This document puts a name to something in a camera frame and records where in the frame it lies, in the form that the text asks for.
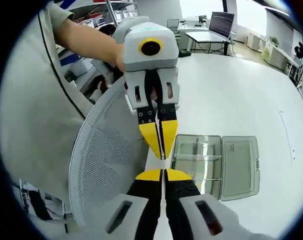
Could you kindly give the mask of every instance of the yellow camera ring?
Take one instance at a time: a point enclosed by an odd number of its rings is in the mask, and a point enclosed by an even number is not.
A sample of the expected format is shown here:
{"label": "yellow camera ring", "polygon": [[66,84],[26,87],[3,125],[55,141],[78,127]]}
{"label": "yellow camera ring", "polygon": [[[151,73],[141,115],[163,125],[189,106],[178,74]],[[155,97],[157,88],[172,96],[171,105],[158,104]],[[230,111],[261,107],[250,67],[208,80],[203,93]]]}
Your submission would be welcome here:
{"label": "yellow camera ring", "polygon": [[144,39],[139,45],[139,51],[145,56],[155,56],[163,48],[163,43],[156,38]]}

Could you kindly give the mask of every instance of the laptop screen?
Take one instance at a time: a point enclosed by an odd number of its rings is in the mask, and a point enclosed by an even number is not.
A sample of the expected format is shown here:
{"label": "laptop screen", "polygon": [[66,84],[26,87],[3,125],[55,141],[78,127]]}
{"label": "laptop screen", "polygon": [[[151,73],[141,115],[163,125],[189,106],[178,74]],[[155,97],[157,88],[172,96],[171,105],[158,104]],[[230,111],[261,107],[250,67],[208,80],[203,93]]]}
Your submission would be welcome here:
{"label": "laptop screen", "polygon": [[209,30],[229,38],[233,21],[234,14],[214,11],[211,15]]}

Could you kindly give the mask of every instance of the potted plant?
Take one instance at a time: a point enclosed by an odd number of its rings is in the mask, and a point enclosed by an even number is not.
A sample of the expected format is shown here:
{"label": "potted plant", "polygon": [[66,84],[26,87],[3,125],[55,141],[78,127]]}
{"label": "potted plant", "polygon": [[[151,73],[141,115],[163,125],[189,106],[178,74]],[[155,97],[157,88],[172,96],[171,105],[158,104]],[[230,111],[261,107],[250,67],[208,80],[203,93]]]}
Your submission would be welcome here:
{"label": "potted plant", "polygon": [[207,16],[206,15],[200,15],[200,16],[198,16],[198,18],[199,18],[199,23],[200,24],[203,24],[203,23],[205,23],[206,25],[207,25]]}
{"label": "potted plant", "polygon": [[278,47],[278,45],[280,44],[277,37],[275,37],[275,36],[270,36],[269,39],[276,47]]}

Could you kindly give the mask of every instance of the person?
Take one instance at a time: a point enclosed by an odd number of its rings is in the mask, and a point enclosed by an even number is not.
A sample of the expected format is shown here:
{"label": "person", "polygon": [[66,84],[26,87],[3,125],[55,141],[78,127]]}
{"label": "person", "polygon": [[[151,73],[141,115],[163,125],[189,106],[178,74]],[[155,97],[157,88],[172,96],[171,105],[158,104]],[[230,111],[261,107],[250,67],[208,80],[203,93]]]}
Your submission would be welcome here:
{"label": "person", "polygon": [[14,180],[67,204],[73,144],[93,104],[64,78],[56,44],[124,70],[123,45],[72,18],[73,13],[49,2],[18,39],[0,90],[0,153],[6,170]]}
{"label": "person", "polygon": [[303,55],[300,52],[300,47],[299,46],[295,46],[294,50],[295,50],[295,53],[296,53],[296,57],[298,59],[302,59]]}

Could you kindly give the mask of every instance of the white table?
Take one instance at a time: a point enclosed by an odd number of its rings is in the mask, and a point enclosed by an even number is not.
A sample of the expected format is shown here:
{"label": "white table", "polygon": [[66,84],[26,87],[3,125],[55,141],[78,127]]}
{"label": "white table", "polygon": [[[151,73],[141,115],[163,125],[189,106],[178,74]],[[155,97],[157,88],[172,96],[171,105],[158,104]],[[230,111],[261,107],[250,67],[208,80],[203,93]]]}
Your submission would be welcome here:
{"label": "white table", "polygon": [[180,39],[178,41],[178,47],[179,47],[179,50],[183,50],[183,49],[187,49],[187,47],[188,47],[189,37],[186,35],[186,33],[208,31],[208,27],[206,27],[206,26],[188,26],[186,24],[182,25],[180,23],[178,25],[177,31],[180,34]]}
{"label": "white table", "polygon": [[[260,189],[222,202],[254,233],[279,237],[303,207],[303,100],[268,66],[215,54],[178,59],[178,134],[256,136]],[[149,149],[145,169],[169,168]],[[171,239],[168,224],[154,239]]]}
{"label": "white table", "polygon": [[222,44],[223,45],[223,55],[227,56],[228,45],[230,40],[226,37],[219,36],[218,34],[209,32],[209,31],[196,31],[196,32],[187,32],[186,35],[189,37],[187,51],[191,51],[193,43],[197,44]]}
{"label": "white table", "polygon": [[188,26],[188,25],[182,25],[179,24],[177,28],[178,32],[197,32],[197,31],[208,31],[208,27],[206,26]]}

